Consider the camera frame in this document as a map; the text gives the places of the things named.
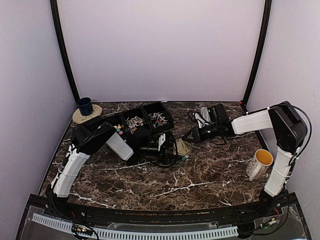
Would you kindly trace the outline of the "white round lid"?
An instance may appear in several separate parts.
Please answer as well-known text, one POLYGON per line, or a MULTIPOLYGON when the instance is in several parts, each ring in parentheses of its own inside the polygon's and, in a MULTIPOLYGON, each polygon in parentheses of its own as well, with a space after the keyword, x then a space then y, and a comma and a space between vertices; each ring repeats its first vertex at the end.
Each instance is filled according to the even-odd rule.
POLYGON ((192 152, 193 146, 187 141, 183 141, 181 138, 176 140, 176 145, 173 145, 173 154, 186 156, 192 152))

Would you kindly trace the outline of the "metal candy scoop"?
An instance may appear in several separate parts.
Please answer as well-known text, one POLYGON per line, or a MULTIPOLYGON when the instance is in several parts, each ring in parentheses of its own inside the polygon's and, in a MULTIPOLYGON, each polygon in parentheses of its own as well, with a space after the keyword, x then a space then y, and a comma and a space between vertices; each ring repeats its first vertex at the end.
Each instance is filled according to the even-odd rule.
POLYGON ((211 123, 210 114, 207 107, 201 107, 200 108, 200 114, 202 115, 203 119, 207 122, 211 123))

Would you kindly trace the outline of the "black three-compartment candy tray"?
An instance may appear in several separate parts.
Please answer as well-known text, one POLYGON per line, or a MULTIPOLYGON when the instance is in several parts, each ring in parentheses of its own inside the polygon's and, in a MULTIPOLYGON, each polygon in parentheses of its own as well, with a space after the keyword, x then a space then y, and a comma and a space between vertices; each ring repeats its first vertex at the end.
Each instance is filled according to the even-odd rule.
POLYGON ((124 140, 128 140, 139 128, 147 129, 149 134, 157 134, 175 127, 172 114, 161 102, 118 111, 104 118, 124 140))

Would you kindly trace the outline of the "clear plastic cup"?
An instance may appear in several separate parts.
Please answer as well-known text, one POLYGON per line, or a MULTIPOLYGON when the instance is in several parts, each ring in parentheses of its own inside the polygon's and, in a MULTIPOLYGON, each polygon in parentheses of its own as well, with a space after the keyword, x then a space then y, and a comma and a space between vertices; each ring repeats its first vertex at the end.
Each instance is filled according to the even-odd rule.
POLYGON ((189 157, 189 154, 177 154, 173 157, 173 159, 175 161, 185 162, 189 157))

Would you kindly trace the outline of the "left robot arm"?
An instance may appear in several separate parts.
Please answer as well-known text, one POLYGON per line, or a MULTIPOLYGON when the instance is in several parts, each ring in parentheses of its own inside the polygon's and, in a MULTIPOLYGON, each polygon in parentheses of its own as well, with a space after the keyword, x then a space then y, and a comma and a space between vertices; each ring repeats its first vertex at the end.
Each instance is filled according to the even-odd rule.
POLYGON ((157 160, 151 164, 161 168, 172 167, 178 161, 177 141, 170 131, 152 138, 149 130, 140 125, 128 139, 124 139, 105 118, 98 116, 88 120, 74 129, 65 159, 45 192, 48 197, 57 198, 50 208, 58 217, 67 218, 71 213, 70 206, 62 199, 69 197, 81 168, 103 146, 108 146, 123 161, 135 156, 143 159, 153 156, 157 160))

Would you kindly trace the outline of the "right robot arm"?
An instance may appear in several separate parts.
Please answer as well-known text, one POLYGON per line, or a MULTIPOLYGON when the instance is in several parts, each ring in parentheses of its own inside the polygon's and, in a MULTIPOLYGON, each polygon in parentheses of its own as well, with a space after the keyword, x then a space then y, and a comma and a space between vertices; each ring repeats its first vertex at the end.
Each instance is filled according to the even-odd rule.
POLYGON ((209 111, 210 121, 203 120, 203 126, 193 127, 182 140, 200 143, 216 137, 235 137, 249 132, 273 130, 277 154, 264 192, 276 197, 290 178, 296 160, 309 144, 312 124, 301 117, 305 112, 289 101, 249 112, 230 119, 222 103, 214 105, 209 111))

